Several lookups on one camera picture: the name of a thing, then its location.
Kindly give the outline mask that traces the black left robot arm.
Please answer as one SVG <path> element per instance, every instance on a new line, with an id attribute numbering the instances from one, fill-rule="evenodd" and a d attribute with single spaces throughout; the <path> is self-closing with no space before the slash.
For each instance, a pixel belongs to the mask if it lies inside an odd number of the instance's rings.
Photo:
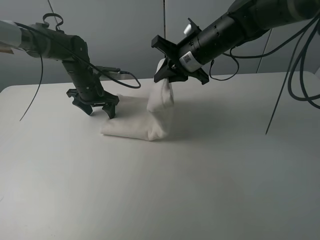
<path id="1" fill-rule="evenodd" d="M 24 50 L 33 58 L 60 61 L 71 77 L 74 89 L 66 94 L 73 98 L 73 105 L 91 115 L 94 107 L 101 107 L 110 119 L 116 115 L 119 98 L 104 90 L 100 76 L 118 68 L 100 68 L 90 63 L 88 45 L 77 35 L 68 35 L 56 28 L 49 28 L 43 21 L 33 25 L 2 20 L 0 22 L 0 45 L 4 48 Z"/>

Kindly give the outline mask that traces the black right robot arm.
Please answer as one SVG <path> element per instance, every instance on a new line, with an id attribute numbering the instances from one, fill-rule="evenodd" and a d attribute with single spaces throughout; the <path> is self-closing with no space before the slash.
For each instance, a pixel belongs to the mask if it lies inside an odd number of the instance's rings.
<path id="1" fill-rule="evenodd" d="M 185 82 L 193 77 L 204 85 L 209 76 L 202 67 L 211 60 L 272 28 L 313 19 L 319 11 L 318 0 L 236 0 L 205 29 L 190 21 L 178 44 L 156 36 L 151 46 L 161 51 L 165 60 L 154 82 Z"/>

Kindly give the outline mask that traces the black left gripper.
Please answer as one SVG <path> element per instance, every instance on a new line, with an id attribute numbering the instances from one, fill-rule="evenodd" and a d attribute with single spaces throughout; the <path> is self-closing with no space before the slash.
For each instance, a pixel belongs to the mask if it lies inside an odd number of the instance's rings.
<path id="1" fill-rule="evenodd" d="M 69 89 L 66 94 L 69 98 L 73 98 L 72 104 L 88 116 L 93 113 L 91 105 L 102 105 L 102 110 L 108 115 L 109 119 L 116 116 L 119 97 L 105 90 L 102 91 L 102 96 L 96 90 L 80 92 L 77 89 Z"/>

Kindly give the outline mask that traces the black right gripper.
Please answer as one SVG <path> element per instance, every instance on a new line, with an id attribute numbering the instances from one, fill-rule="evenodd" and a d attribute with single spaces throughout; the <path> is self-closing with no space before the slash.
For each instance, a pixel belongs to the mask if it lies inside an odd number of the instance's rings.
<path id="1" fill-rule="evenodd" d="M 186 82 L 189 77 L 198 79 L 202 85 L 209 82 L 209 76 L 203 69 L 197 69 L 194 72 L 188 72 L 179 61 L 178 47 L 163 37 L 157 35 L 151 41 L 151 47 L 161 51 L 165 58 L 158 63 L 154 82 L 158 83 L 163 79 L 169 82 Z"/>

